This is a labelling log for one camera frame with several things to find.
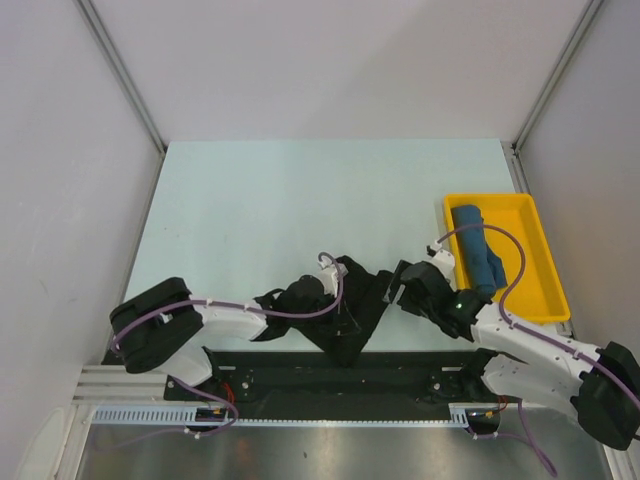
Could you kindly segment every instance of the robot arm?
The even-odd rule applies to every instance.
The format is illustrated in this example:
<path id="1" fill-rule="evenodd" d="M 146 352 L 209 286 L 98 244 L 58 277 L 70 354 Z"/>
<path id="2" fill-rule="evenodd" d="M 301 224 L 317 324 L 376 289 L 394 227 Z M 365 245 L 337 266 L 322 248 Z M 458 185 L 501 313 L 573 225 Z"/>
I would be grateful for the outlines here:
<path id="1" fill-rule="evenodd" d="M 574 418 L 596 440 L 625 450 L 640 427 L 631 398 L 596 366 L 605 367 L 636 395 L 640 367 L 629 350 L 611 342 L 602 349 L 549 332 L 506 311 L 473 290 L 454 291 L 446 279 L 453 256 L 436 245 L 427 261 L 400 262 L 388 301 L 428 317 L 447 335 L 487 349 L 483 384 L 497 395 L 523 398 Z"/>
<path id="2" fill-rule="evenodd" d="M 146 315 L 154 318 L 133 328 L 118 342 L 127 372 L 141 373 L 157 370 L 181 379 L 189 386 L 208 380 L 213 367 L 203 347 L 215 337 L 235 337 L 248 341 L 265 341 L 286 334 L 290 323 L 271 313 L 307 314 L 327 308 L 335 301 L 340 276 L 347 274 L 341 263 L 320 261 L 320 271 L 304 275 L 286 290 L 276 289 L 244 304 L 190 300 L 191 292 L 181 278 L 170 278 L 128 302 L 110 315 L 116 336 L 132 322 Z M 166 314 L 154 315 L 165 307 Z M 333 313 L 316 315 L 314 323 L 326 325 Z"/>
<path id="3" fill-rule="evenodd" d="M 554 408 L 576 418 L 587 433 L 605 445 L 628 448 L 640 427 L 637 398 L 634 402 L 596 367 L 613 372 L 632 396 L 637 396 L 640 367 L 631 352 L 613 342 L 601 349 L 561 337 L 510 312 L 501 312 L 498 304 L 474 290 L 454 291 L 446 278 L 455 265 L 453 255 L 439 244 L 428 252 L 426 261 L 400 261 L 395 274 L 389 274 L 390 283 L 383 275 L 381 278 L 387 278 L 386 293 L 369 288 L 370 296 L 356 295 L 360 300 L 355 305 L 347 303 L 350 308 L 342 311 L 333 309 L 341 302 L 337 298 L 339 277 L 347 274 L 340 263 L 322 264 L 316 275 L 305 275 L 286 290 L 274 290 L 246 305 L 190 300 L 184 281 L 172 278 L 111 313 L 114 332 L 121 338 L 119 354 L 130 373 L 159 370 L 187 385 L 199 385 L 214 373 L 203 349 L 212 336 L 250 341 L 278 338 L 292 324 L 270 313 L 284 312 L 316 317 L 313 322 L 304 322 L 304 328 L 316 328 L 316 333 L 336 338 L 349 322 L 360 328 L 351 313 L 356 309 L 351 307 L 366 304 L 368 309 L 361 317 L 364 321 L 365 317 L 381 316 L 384 305 L 397 298 L 403 310 L 428 318 L 453 338 L 464 337 L 482 347 L 481 360 L 474 362 L 471 370 L 489 391 Z M 347 279 L 355 282 L 349 290 L 362 292 L 361 287 L 370 281 L 369 274 L 360 272 L 362 267 L 355 262 L 349 265 L 353 271 Z M 383 306 L 369 308 L 376 302 Z M 170 313 L 158 313 L 169 307 Z M 141 323 L 143 317 L 151 320 Z"/>

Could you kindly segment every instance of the white connector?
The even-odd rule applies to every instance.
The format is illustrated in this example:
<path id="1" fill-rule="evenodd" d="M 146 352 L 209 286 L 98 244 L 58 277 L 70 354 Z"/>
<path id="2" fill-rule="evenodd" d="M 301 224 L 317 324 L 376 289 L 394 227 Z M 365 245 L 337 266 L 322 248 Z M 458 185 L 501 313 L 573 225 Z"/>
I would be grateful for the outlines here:
<path id="1" fill-rule="evenodd" d="M 450 275 L 456 266 L 456 257 L 454 257 L 451 252 L 441 248 L 436 251 L 436 254 L 433 257 L 427 256 L 427 262 L 435 265 L 445 278 L 450 278 Z"/>
<path id="2" fill-rule="evenodd" d="M 331 294 L 335 297 L 338 294 L 338 271 L 336 270 L 336 267 L 333 266 L 333 263 L 331 263 L 331 261 L 328 262 L 329 264 L 326 265 L 323 260 L 318 261 L 318 264 L 320 265 L 320 268 L 322 268 L 322 270 L 316 273 L 314 277 L 322 282 L 325 294 Z M 343 277 L 347 273 L 349 273 L 347 267 L 345 267 L 341 263 L 338 264 L 338 268 L 340 268 L 340 273 L 342 273 Z"/>

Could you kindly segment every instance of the yellow tray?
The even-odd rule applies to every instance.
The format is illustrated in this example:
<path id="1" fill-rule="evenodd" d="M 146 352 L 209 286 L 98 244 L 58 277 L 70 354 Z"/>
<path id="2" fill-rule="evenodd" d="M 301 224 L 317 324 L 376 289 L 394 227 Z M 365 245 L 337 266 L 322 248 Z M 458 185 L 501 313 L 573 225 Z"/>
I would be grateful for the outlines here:
<path id="1" fill-rule="evenodd" d="M 452 230 L 451 209 L 461 205 L 475 205 L 482 212 L 484 223 L 502 227 L 512 233 L 524 247 L 527 267 L 524 276 L 506 302 L 508 310 L 536 323 L 565 322 L 571 316 L 569 305 L 553 263 L 551 251 L 531 195 L 523 193 L 451 194 L 444 198 L 447 229 Z M 511 240 L 499 232 L 485 230 L 491 249 L 502 259 L 507 282 L 512 282 L 520 268 L 520 255 Z M 458 288 L 470 288 L 463 268 L 458 241 L 450 237 L 451 252 L 456 257 Z M 504 289 L 498 290 L 494 301 L 500 300 Z"/>

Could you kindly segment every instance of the metal frame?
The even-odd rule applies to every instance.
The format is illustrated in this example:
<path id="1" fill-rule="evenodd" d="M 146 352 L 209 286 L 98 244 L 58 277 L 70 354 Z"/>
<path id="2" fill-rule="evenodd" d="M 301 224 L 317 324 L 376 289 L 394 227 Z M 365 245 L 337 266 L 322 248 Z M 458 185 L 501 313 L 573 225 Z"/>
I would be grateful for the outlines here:
<path id="1" fill-rule="evenodd" d="M 562 79 L 564 73 L 569 67 L 569 64 L 571 63 L 571 60 L 582 45 L 582 42 L 586 38 L 587 33 L 589 32 L 597 15 L 602 10 L 602 7 L 606 3 L 606 1 L 607 0 L 590 0 L 587 6 L 582 11 L 580 18 L 576 23 L 576 26 L 573 28 L 573 31 L 571 32 L 567 43 L 560 53 L 560 57 L 551 70 L 551 74 L 545 81 L 545 84 L 542 87 L 542 91 L 538 95 L 538 98 L 533 104 L 531 111 L 527 115 L 524 124 L 520 128 L 520 131 L 518 132 L 518 135 L 513 142 L 513 148 L 516 153 L 520 153 L 520 151 L 522 150 L 522 146 L 527 141 L 531 130 L 540 119 L 540 116 L 544 112 L 549 99 L 558 87 L 560 80 Z"/>
<path id="2" fill-rule="evenodd" d="M 107 31 L 107 27 L 100 18 L 96 7 L 93 5 L 93 2 L 91 0 L 74 1 L 78 6 L 80 14 L 84 18 L 87 27 L 91 31 L 96 44 L 104 54 L 104 58 L 113 71 L 116 80 L 120 84 L 120 87 L 122 87 L 122 91 L 125 97 L 127 97 L 127 100 L 133 107 L 134 112 L 142 122 L 147 135 L 155 145 L 160 155 L 164 155 L 164 153 L 167 151 L 167 146 L 162 141 L 160 132 L 158 131 L 153 118 L 151 118 L 149 109 L 142 99 L 142 95 L 136 87 L 133 78 L 131 78 L 131 74 L 129 73 L 127 66 L 122 61 L 122 57 L 120 56 L 118 49 L 113 43 L 113 40 L 111 39 L 111 36 Z"/>
<path id="3" fill-rule="evenodd" d="M 100 18 L 100 15 L 91 0 L 74 0 L 78 6 L 79 12 L 84 18 L 89 30 L 91 31 L 98 47 L 104 54 L 104 57 L 112 69 L 122 91 L 134 109 L 136 115 L 142 122 L 150 140 L 164 158 L 167 146 L 162 141 L 161 135 L 156 127 L 151 114 L 136 87 L 129 70 L 127 69 L 120 53 L 118 52 L 107 28 Z M 530 193 L 526 175 L 523 171 L 519 153 L 522 150 L 531 130 L 536 125 L 541 114 L 543 113 L 553 92 L 559 85 L 559 82 L 567 70 L 572 58 L 586 37 L 587 32 L 593 25 L 597 14 L 601 11 L 605 0 L 590 0 L 582 12 L 569 40 L 567 41 L 563 51 L 558 58 L 551 74 L 547 78 L 541 93 L 531 111 L 529 112 L 522 128 L 520 129 L 513 143 L 503 144 L 505 159 L 511 173 L 516 191 L 521 193 Z M 161 164 L 159 165 L 156 175 L 156 182 L 153 186 L 151 196 L 147 205 L 146 213 L 142 220 L 142 228 L 149 214 L 153 194 L 155 193 L 157 180 L 159 178 Z M 137 243 L 134 254 L 132 256 L 131 266 L 135 261 L 135 254 L 138 250 Z M 128 283 L 131 269 L 127 272 L 124 285 Z M 564 334 L 570 334 L 570 325 Z M 71 425 L 68 429 L 67 441 L 64 445 L 63 453 L 59 463 L 57 480 L 73 480 L 76 478 L 80 467 L 80 461 L 84 451 L 85 443 L 88 437 L 89 428 L 96 412 L 99 413 L 98 421 L 103 423 L 105 419 L 116 419 L 115 421 L 122 423 L 122 416 L 117 417 L 113 412 L 127 412 L 132 410 L 134 405 L 142 406 L 141 411 L 153 410 L 158 412 L 182 411 L 192 412 L 195 405 L 202 405 L 197 402 L 166 402 L 163 399 L 166 376 L 163 374 L 143 374 L 131 376 L 120 366 L 86 366 L 78 382 L 76 392 L 70 407 Z M 481 404 L 474 405 L 476 408 L 482 408 Z M 452 406 L 451 421 L 436 422 L 393 422 L 391 426 L 445 426 L 460 427 L 465 426 L 466 416 L 464 415 L 464 406 Z M 244 421 L 239 422 L 241 425 L 246 424 L 255 426 L 264 422 Z M 328 422 L 331 426 L 381 426 L 381 422 Z M 320 425 L 321 422 L 287 422 L 272 421 L 266 422 L 269 426 L 308 426 L 309 424 Z M 627 452 L 618 452 L 607 447 L 604 448 L 606 458 L 611 468 L 614 479 L 636 479 L 637 476 L 633 471 L 633 467 Z"/>

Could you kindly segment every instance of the cable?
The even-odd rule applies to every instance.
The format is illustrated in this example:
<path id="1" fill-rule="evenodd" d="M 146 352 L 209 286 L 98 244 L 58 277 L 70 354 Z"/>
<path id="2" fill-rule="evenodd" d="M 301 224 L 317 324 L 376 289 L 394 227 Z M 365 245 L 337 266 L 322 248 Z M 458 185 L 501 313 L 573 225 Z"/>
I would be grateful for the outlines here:
<path id="1" fill-rule="evenodd" d="M 166 305 L 164 307 L 157 308 L 156 310 L 153 310 L 152 312 L 149 312 L 141 316 L 140 318 L 134 320 L 133 322 L 131 322 L 129 325 L 127 325 L 122 330 L 120 330 L 120 332 L 117 335 L 114 336 L 113 340 L 111 341 L 111 351 L 117 354 L 120 351 L 118 344 L 122 341 L 122 339 L 126 337 L 134 328 L 142 325 L 144 322 L 148 322 L 149 320 L 156 318 L 158 315 L 170 312 L 177 308 L 194 306 L 194 305 L 204 306 L 204 307 L 233 308 L 236 310 L 244 310 L 247 312 L 257 313 L 260 315 L 290 318 L 293 320 L 305 320 L 310 318 L 321 317 L 329 313 L 330 311 L 332 311 L 334 308 L 336 307 L 339 308 L 340 302 L 342 301 L 342 293 L 344 291 L 343 276 L 342 276 L 342 271 L 340 270 L 338 261 L 327 252 L 320 252 L 320 254 L 318 254 L 318 260 L 322 260 L 322 257 L 327 257 L 331 261 L 331 263 L 336 269 L 336 275 L 338 277 L 338 292 L 336 294 L 336 299 L 333 301 L 331 305 L 323 308 L 322 310 L 319 310 L 313 313 L 286 313 L 286 312 L 277 312 L 275 310 L 263 310 L 261 308 L 247 307 L 246 305 L 242 305 L 240 303 L 220 302 L 216 300 L 204 300 L 204 299 L 183 300 L 182 302 L 176 302 L 170 305 Z"/>
<path id="2" fill-rule="evenodd" d="M 522 279 L 522 276 L 524 275 L 524 270 L 527 264 L 527 258 L 526 255 L 524 253 L 524 248 L 522 247 L 522 244 L 518 241 L 518 239 L 516 237 L 514 237 L 511 233 L 509 233 L 507 230 L 505 230 L 504 228 L 500 228 L 500 227 L 496 227 L 495 225 L 488 225 L 485 223 L 473 223 L 473 224 L 469 224 L 469 225 L 463 225 L 461 227 L 457 227 L 453 230 L 451 230 L 450 232 L 447 232 L 446 234 L 444 234 L 439 240 L 438 243 L 442 243 L 443 241 L 445 241 L 446 239 L 448 239 L 449 237 L 451 237 L 452 235 L 455 235 L 459 232 L 463 232 L 465 230 L 469 230 L 472 228 L 484 228 L 487 230 L 495 230 L 496 232 L 500 232 L 503 235 L 506 235 L 513 243 L 514 245 L 517 247 L 518 252 L 520 253 L 520 270 L 518 271 L 518 274 L 516 275 L 515 280 L 511 283 L 511 285 L 509 285 L 507 287 L 507 289 L 504 291 L 504 294 L 502 295 L 502 298 L 500 299 L 500 301 L 498 302 L 498 309 L 500 310 L 500 315 L 502 316 L 502 319 L 507 323 L 507 325 L 512 326 L 513 328 L 517 328 L 518 330 L 528 333 L 529 335 L 542 340 L 546 343 L 549 343 L 551 345 L 554 345 L 555 347 L 564 350 L 567 353 L 570 353 L 571 355 L 575 356 L 576 358 L 579 358 L 580 360 L 585 361 L 586 363 L 588 363 L 590 366 L 592 366 L 593 368 L 599 370 L 601 373 L 603 373 L 607 378 L 609 378 L 618 388 L 620 388 L 620 390 L 622 390 L 622 392 L 624 392 L 625 395 L 627 395 L 631 401 L 633 402 L 633 404 L 636 406 L 636 408 L 638 410 L 640 410 L 640 399 L 638 399 L 638 397 L 636 397 L 636 395 L 631 391 L 631 389 L 629 387 L 627 387 L 624 382 L 622 380 L 620 380 L 611 370 L 609 370 L 607 367 L 600 365 L 597 361 L 593 360 L 592 358 L 588 357 L 587 355 L 585 355 L 582 352 L 579 352 L 578 349 L 570 347 L 569 345 L 562 343 L 558 340 L 556 340 L 555 338 L 551 338 L 548 337 L 547 335 L 537 332 L 529 327 L 527 327 L 526 325 L 523 325 L 521 323 L 515 323 L 513 322 L 513 320 L 511 320 L 511 318 L 509 318 L 509 315 L 507 314 L 506 310 L 505 310 L 505 302 L 507 300 L 507 297 L 511 294 L 511 292 L 513 291 L 513 289 L 518 285 L 518 283 L 520 282 L 520 280 Z"/>
<path id="3" fill-rule="evenodd" d="M 502 297 L 500 298 L 500 301 L 498 302 L 498 310 L 500 311 L 500 316 L 502 317 L 502 319 L 507 323 L 507 325 L 509 325 L 512 328 L 517 328 L 518 330 L 527 333 L 529 335 L 531 335 L 532 337 L 535 337 L 539 340 L 542 340 L 546 343 L 549 343 L 551 345 L 554 345 L 555 347 L 570 353 L 571 355 L 575 356 L 576 358 L 579 358 L 583 361 L 585 361 L 587 364 L 591 365 L 593 368 L 596 368 L 597 370 L 599 370 L 600 372 L 602 372 L 604 375 L 606 375 L 615 385 L 617 385 L 620 390 L 622 390 L 622 392 L 624 392 L 625 395 L 627 395 L 631 401 L 634 403 L 634 405 L 636 406 L 636 408 L 638 410 L 640 410 L 640 399 L 638 399 L 638 397 L 636 397 L 636 395 L 631 391 L 631 389 L 629 389 L 629 387 L 627 387 L 624 382 L 622 382 L 622 380 L 620 380 L 616 375 L 614 375 L 613 372 L 611 372 L 608 368 L 606 368 L 603 365 L 600 365 L 597 361 L 591 359 L 590 357 L 586 356 L 584 353 L 579 352 L 578 349 L 570 347 L 569 345 L 562 343 L 558 340 L 556 340 L 555 338 L 551 338 L 548 337 L 547 335 L 537 332 L 536 330 L 533 330 L 529 327 L 527 327 L 526 325 L 523 325 L 521 323 L 514 323 L 513 320 L 511 320 L 511 318 L 509 318 L 509 315 L 507 314 L 507 311 L 505 309 L 505 302 L 507 301 L 507 297 L 509 297 L 509 295 L 511 294 L 511 292 L 513 291 L 514 288 L 516 288 L 516 286 L 518 285 L 518 283 L 520 283 L 520 280 L 522 280 L 522 277 L 524 275 L 524 271 L 527 265 L 527 256 L 524 252 L 524 247 L 522 246 L 522 244 L 518 241 L 518 239 L 513 236 L 510 232 L 508 232 L 507 230 L 505 230 L 504 228 L 500 228 L 500 227 L 496 227 L 495 225 L 488 225 L 485 223 L 473 223 L 473 224 L 469 224 L 469 225 L 462 225 L 460 227 L 457 227 L 449 232 L 447 232 L 446 234 L 444 234 L 442 237 L 440 237 L 440 239 L 438 239 L 438 243 L 442 243 L 445 240 L 447 240 L 449 237 L 451 237 L 452 235 L 455 235 L 457 233 L 463 232 L 465 230 L 470 230 L 473 228 L 483 228 L 486 230 L 494 230 L 496 232 L 499 232 L 503 235 L 505 235 L 507 238 L 509 238 L 513 244 L 516 246 L 516 248 L 518 249 L 518 253 L 520 254 L 520 270 L 518 271 L 518 274 L 516 275 L 516 278 L 513 280 L 513 282 L 507 287 L 507 289 L 504 291 L 504 293 L 502 294 Z M 540 462 L 544 465 L 545 469 L 549 472 L 549 474 L 551 474 L 551 476 L 556 477 L 557 476 L 557 471 L 555 469 L 555 467 L 553 466 L 553 463 L 551 463 L 551 461 L 549 460 L 549 458 L 544 454 L 544 452 L 542 450 L 540 450 L 540 448 L 538 447 L 537 443 L 535 442 L 533 435 L 531 434 L 531 430 L 529 428 L 529 423 L 524 415 L 524 411 L 522 409 L 522 400 L 520 400 L 518 402 L 518 414 L 520 415 L 520 420 L 522 421 L 522 426 L 527 434 L 528 437 L 528 445 L 531 446 L 531 448 L 535 451 L 536 455 L 538 456 L 538 458 L 540 459 Z"/>
<path id="4" fill-rule="evenodd" d="M 513 433 L 501 433 L 501 432 L 477 434 L 476 432 L 473 431 L 471 426 L 467 427 L 466 431 L 469 432 L 471 435 L 473 435 L 474 440 L 493 440 L 496 438 L 510 438 L 513 440 L 518 440 L 519 442 L 522 442 L 525 445 L 528 445 L 535 452 L 536 456 L 540 460 L 540 463 L 545 468 L 545 470 L 549 473 L 549 475 L 551 475 L 553 478 L 556 478 L 558 476 L 558 470 L 556 469 L 555 465 L 553 464 L 551 459 L 548 457 L 548 455 L 544 453 L 544 451 L 542 451 L 542 449 L 538 446 L 538 444 L 533 438 L 533 435 L 531 433 L 531 427 L 529 426 L 529 422 L 525 417 L 524 410 L 522 409 L 522 400 L 518 401 L 518 415 L 520 416 L 520 421 L 522 422 L 522 428 L 524 429 L 526 437 L 521 437 L 520 435 L 516 435 Z"/>
<path id="5" fill-rule="evenodd" d="M 122 339 L 124 337 L 126 337 L 129 333 L 131 333 L 131 331 L 142 325 L 144 322 L 147 322 L 153 318 L 156 318 L 158 315 L 163 314 L 163 313 L 167 313 L 170 312 L 172 310 L 175 310 L 177 308 L 182 308 L 182 307 L 187 307 L 187 306 L 194 306 L 194 305 L 199 305 L 199 306 L 205 306 L 205 307 L 209 307 L 209 306 L 213 306 L 213 307 L 220 307 L 220 308 L 233 308 L 233 309 L 238 309 L 238 310 L 245 310 L 245 311 L 249 311 L 252 313 L 257 313 L 257 314 L 262 314 L 262 315 L 271 315 L 274 317 L 284 317 L 284 318 L 291 318 L 291 319 L 309 319 L 309 318 L 315 318 L 315 317 L 320 317 L 322 315 L 325 315 L 327 313 L 329 313 L 330 311 L 332 311 L 334 308 L 336 307 L 340 307 L 340 302 L 342 301 L 342 294 L 344 292 L 344 282 L 343 282 L 343 275 L 342 275 L 342 271 L 340 270 L 340 266 L 338 264 L 338 261 L 330 254 L 326 253 L 326 252 L 320 252 L 320 254 L 318 255 L 318 260 L 322 260 L 323 257 L 327 257 L 331 263 L 333 264 L 333 266 L 336 269 L 336 275 L 337 275 L 337 283 L 338 283 L 338 292 L 336 294 L 336 299 L 333 301 L 333 303 L 331 305 L 329 305 L 326 308 L 323 308 L 322 310 L 319 310 L 317 312 L 313 312 L 313 313 L 285 313 L 285 312 L 277 312 L 275 310 L 262 310 L 259 308 L 253 308 L 253 307 L 246 307 L 245 305 L 239 304 L 239 303 L 231 303 L 231 302 L 219 302 L 219 301 L 210 301 L 210 300 L 203 300 L 203 299 L 193 299 L 193 300 L 184 300 L 181 302 L 176 302 L 176 303 L 172 303 L 170 305 L 166 305 L 164 307 L 161 308 L 157 308 L 156 310 L 153 310 L 152 312 L 149 312 L 143 316 L 141 316 L 140 318 L 134 320 L 133 322 L 131 322 L 129 325 L 127 325 L 125 328 L 123 328 L 117 335 L 115 335 L 113 337 L 113 340 L 111 341 L 111 350 L 118 354 L 120 351 L 120 348 L 118 346 L 118 344 L 122 341 Z M 173 377 L 173 380 L 180 385 L 183 389 L 197 395 L 200 397 L 204 397 L 207 398 L 209 400 L 213 400 L 214 402 L 218 402 L 218 403 L 222 403 L 223 405 L 226 406 L 227 408 L 227 412 L 232 412 L 233 413 L 233 417 L 227 421 L 226 423 L 220 425 L 219 427 L 207 431 L 207 432 L 191 432 L 188 427 L 186 429 L 180 429 L 180 428 L 165 428 L 162 430 L 157 430 L 155 432 L 150 432 L 147 433 L 145 435 L 141 435 L 138 436 L 136 438 L 133 438 L 131 440 L 126 440 L 122 443 L 119 443 L 117 445 L 114 445 L 112 447 L 110 447 L 109 450 L 114 450 L 117 448 L 121 448 L 121 447 L 125 447 L 127 445 L 131 445 L 133 443 L 139 442 L 141 440 L 147 439 L 147 438 L 151 438 L 151 437 L 155 437 L 157 435 L 163 435 L 165 433 L 186 433 L 186 434 L 193 434 L 194 437 L 200 438 L 200 437 L 208 437 L 211 435 L 215 435 L 218 433 L 222 433 L 225 430 L 228 430 L 229 428 L 231 428 L 231 426 L 236 423 L 238 421 L 238 419 L 240 418 L 240 413 L 238 412 L 238 409 L 235 407 L 234 403 L 235 403 L 235 395 L 233 393 L 233 390 L 231 390 L 231 387 L 228 384 L 225 384 L 224 388 L 227 391 L 227 394 L 229 395 L 229 399 L 225 400 L 223 398 L 220 398 L 216 395 L 212 395 L 210 393 L 207 393 L 203 390 L 199 390 L 197 388 L 194 388 L 190 385 L 187 385 L 186 383 L 184 383 L 182 380 L 180 380 L 179 378 L 175 378 Z"/>
<path id="6" fill-rule="evenodd" d="M 529 442 L 529 440 L 527 440 L 525 437 L 521 437 L 520 435 L 516 435 L 514 433 L 496 432 L 495 434 L 494 433 L 488 433 L 488 434 L 478 435 L 477 433 L 475 433 L 470 428 L 467 429 L 467 432 L 469 432 L 471 435 L 473 435 L 473 439 L 474 440 L 495 440 L 497 438 L 509 438 L 509 439 L 512 439 L 512 440 L 517 440 L 519 442 L 522 442 L 525 445 L 527 445 L 527 446 L 529 446 L 530 448 L 533 449 L 533 446 L 531 445 L 531 442 Z M 556 470 L 556 467 L 553 464 L 553 462 L 549 459 L 547 454 L 544 453 L 542 450 L 540 450 L 540 454 L 542 455 L 542 458 L 541 458 L 540 462 L 544 466 L 545 470 L 547 472 L 549 472 L 549 475 L 551 475 L 553 478 L 557 478 L 558 477 L 558 471 Z"/>
<path id="7" fill-rule="evenodd" d="M 522 422 L 522 428 L 524 428 L 524 433 L 525 435 L 527 435 L 527 438 L 529 439 L 529 445 L 531 445 L 531 448 L 533 449 L 533 451 L 536 452 L 536 455 L 538 456 L 540 463 L 542 463 L 542 465 L 547 470 L 547 472 L 549 472 L 549 475 L 551 475 L 554 478 L 557 477 L 558 471 L 556 470 L 555 465 L 553 465 L 551 460 L 549 460 L 549 457 L 547 457 L 547 455 L 542 451 L 542 449 L 538 446 L 538 443 L 533 438 L 533 434 L 531 433 L 531 427 L 529 426 L 529 420 L 524 414 L 524 409 L 522 408 L 522 399 L 518 400 L 518 415 L 520 416 L 520 422 Z"/>

